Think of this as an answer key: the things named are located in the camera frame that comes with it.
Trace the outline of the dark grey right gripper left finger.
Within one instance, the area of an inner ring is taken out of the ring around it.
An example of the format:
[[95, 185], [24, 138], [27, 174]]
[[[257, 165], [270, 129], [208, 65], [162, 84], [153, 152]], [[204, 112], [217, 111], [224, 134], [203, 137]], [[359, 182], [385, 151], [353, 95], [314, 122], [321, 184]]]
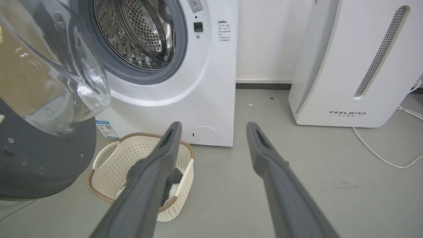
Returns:
[[172, 123], [106, 212], [91, 238], [151, 238], [166, 179], [175, 167], [182, 124]]

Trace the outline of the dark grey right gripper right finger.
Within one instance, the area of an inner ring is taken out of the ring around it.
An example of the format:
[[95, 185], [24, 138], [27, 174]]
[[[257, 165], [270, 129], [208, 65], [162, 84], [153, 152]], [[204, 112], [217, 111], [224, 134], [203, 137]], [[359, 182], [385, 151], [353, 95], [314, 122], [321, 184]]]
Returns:
[[277, 238], [338, 238], [339, 234], [257, 123], [246, 126], [252, 166], [263, 180]]

